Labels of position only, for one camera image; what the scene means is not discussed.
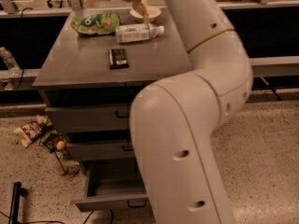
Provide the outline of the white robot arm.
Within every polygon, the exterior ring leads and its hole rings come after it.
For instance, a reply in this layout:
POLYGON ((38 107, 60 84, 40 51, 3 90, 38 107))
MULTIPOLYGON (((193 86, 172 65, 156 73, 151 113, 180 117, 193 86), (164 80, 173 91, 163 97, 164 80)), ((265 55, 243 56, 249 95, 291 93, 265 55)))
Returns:
POLYGON ((192 69, 148 85, 131 106, 149 203, 157 224, 236 224, 210 137, 249 97, 249 57, 216 0, 164 1, 192 69))

